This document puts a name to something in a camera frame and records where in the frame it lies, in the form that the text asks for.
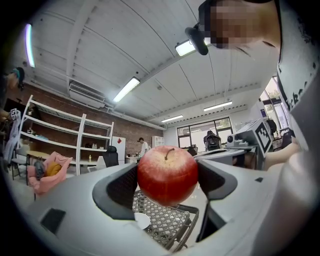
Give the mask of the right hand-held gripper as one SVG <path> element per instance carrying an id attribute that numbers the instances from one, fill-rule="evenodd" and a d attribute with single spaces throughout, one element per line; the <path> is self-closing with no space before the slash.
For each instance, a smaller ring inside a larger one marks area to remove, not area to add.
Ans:
<path id="1" fill-rule="evenodd" d="M 194 159 L 233 158 L 245 154 L 249 149 L 257 148 L 258 154 L 266 157 L 272 145 L 272 138 L 266 122 L 261 118 L 247 123 L 236 133 L 227 136 L 226 148 L 199 153 Z"/>

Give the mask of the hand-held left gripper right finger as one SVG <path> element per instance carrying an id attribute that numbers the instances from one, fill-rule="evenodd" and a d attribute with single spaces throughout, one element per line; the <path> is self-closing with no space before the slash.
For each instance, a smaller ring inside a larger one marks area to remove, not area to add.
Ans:
<path id="1" fill-rule="evenodd" d="M 197 242 L 236 242 L 250 232 L 273 199 L 282 165 L 251 170 L 198 160 L 198 182 L 207 203 Z"/>

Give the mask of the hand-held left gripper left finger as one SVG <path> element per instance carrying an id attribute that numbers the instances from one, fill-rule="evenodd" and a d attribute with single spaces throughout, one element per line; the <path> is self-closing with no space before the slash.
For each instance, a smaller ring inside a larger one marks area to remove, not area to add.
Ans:
<path id="1" fill-rule="evenodd" d="M 135 220 L 137 166 L 68 178 L 27 209 L 35 233 L 59 256 L 167 256 Z"/>

